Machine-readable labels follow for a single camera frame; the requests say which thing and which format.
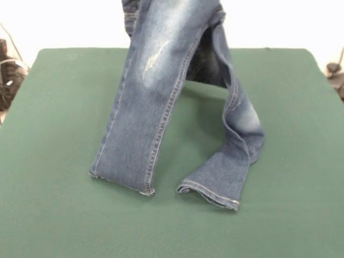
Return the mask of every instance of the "denim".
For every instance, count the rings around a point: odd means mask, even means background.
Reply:
[[[164,132],[185,80],[228,89],[226,141],[177,187],[238,210],[249,166],[264,142],[258,115],[235,77],[219,0],[122,0],[131,44],[101,146],[96,178],[152,196]]]

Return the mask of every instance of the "hem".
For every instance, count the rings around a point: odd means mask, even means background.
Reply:
[[[102,179],[102,180],[106,180],[106,181],[108,181],[110,183],[117,183],[116,181],[109,180],[109,179],[107,179],[107,178],[105,178],[103,176],[95,175],[95,173],[92,170],[89,171],[89,175],[92,178],[95,178],[95,179]],[[139,192],[140,194],[142,194],[144,196],[154,196],[155,195],[155,189],[154,188],[152,188],[151,191],[140,191],[139,189],[132,188],[132,187],[129,187],[127,185],[123,185],[123,184],[119,184],[119,185],[127,187],[128,189],[131,189],[131,190],[135,190],[135,191]]]
[[[240,203],[228,197],[220,196],[207,187],[190,180],[184,180],[177,188],[178,194],[187,194],[191,191],[197,191],[209,203],[225,209],[238,211]]]

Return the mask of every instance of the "jeans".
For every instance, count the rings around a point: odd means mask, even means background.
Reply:
[[[152,196],[154,168],[185,80],[227,88],[226,142],[188,175],[177,192],[238,210],[264,133],[235,77],[219,0],[122,0],[131,37],[123,75],[90,174]]]

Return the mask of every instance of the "white wall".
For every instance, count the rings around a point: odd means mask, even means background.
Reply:
[[[128,46],[120,0],[1,2],[0,21],[29,65],[42,48]],[[338,60],[344,46],[344,0],[222,3],[231,47],[306,48],[324,70],[326,63]]]

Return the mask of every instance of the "green felt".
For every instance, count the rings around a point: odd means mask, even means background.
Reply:
[[[344,107],[301,49],[233,50],[267,135],[239,212],[176,187],[223,143],[227,93],[187,82],[146,197],[89,176],[124,49],[39,53],[0,128],[0,257],[338,258]]]

